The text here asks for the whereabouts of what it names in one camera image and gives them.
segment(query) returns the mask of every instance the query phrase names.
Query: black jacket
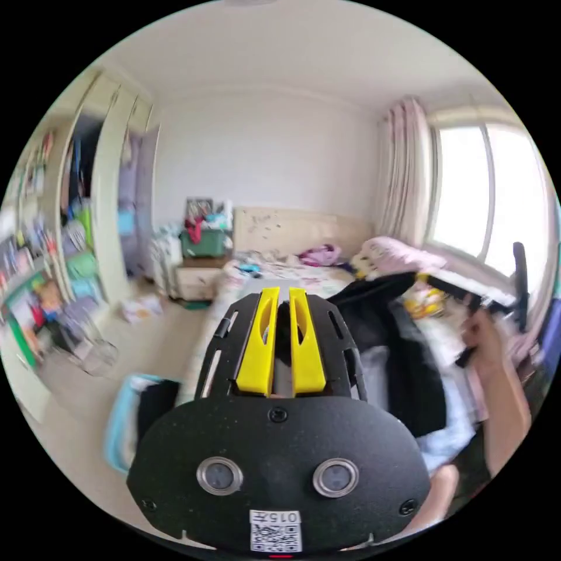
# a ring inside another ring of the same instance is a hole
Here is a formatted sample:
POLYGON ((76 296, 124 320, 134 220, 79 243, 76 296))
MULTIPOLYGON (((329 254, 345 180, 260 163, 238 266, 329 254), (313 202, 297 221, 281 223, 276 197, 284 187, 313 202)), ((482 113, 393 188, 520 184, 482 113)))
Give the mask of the black jacket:
MULTIPOLYGON (((386 347, 389 413, 418 438, 446 426, 441 374, 421 331, 397 300, 413 286, 415 273, 356 280, 328 299, 337 306, 360 354, 386 347)), ((279 307, 276 356, 290 365, 290 311, 279 307)))

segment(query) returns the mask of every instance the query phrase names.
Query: hand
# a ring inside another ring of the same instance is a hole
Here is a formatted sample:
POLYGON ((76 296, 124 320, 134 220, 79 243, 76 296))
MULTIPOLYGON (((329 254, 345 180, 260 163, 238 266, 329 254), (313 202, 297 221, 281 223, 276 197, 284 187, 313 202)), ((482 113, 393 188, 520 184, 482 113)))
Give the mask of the hand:
POLYGON ((462 338, 466 346, 476 347, 473 363, 478 371, 482 368, 502 368, 504 346, 491 315, 479 309, 463 324, 462 338))

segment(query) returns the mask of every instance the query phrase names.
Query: screw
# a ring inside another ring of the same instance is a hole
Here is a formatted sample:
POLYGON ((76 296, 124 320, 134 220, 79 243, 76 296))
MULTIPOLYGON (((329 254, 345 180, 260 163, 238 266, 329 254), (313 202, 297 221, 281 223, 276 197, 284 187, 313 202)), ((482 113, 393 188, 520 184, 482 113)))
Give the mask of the screw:
POLYGON ((414 498, 410 498, 409 501, 405 501, 399 507, 399 514, 401 514, 401 516, 409 516, 410 514, 413 513, 413 511, 416 508, 417 508, 417 501, 415 501, 414 498))
POLYGON ((154 512, 156 510, 155 502, 151 501, 150 499, 142 499, 140 501, 140 504, 142 505, 142 508, 147 510, 148 512, 154 512))
POLYGON ((288 419, 288 413, 282 407, 273 407, 269 411, 269 419, 273 423, 284 423, 288 419))

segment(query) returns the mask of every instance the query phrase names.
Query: floor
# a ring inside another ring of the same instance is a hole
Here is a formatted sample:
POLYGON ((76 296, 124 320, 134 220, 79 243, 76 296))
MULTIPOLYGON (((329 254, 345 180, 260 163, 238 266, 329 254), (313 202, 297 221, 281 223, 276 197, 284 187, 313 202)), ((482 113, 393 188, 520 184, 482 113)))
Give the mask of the floor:
POLYGON ((136 325, 117 314, 107 319, 103 336, 117 346, 119 359, 102 378, 89 376, 64 355, 49 356, 39 372, 53 394, 45 419, 38 424, 26 418, 55 464, 93 503, 145 532, 171 539, 148 524, 124 476, 103 458, 106 423, 122 380, 133 372, 181 380, 196 343, 206 311, 185 310, 168 300, 162 308, 161 316, 136 325))

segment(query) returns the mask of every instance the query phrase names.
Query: label sticker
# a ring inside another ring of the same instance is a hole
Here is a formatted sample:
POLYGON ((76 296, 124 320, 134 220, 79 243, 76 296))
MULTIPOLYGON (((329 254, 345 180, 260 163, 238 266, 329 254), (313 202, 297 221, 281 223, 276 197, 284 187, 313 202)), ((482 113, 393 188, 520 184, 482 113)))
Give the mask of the label sticker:
POLYGON ((300 553, 302 533, 298 510, 250 510, 251 550, 264 553, 300 553))

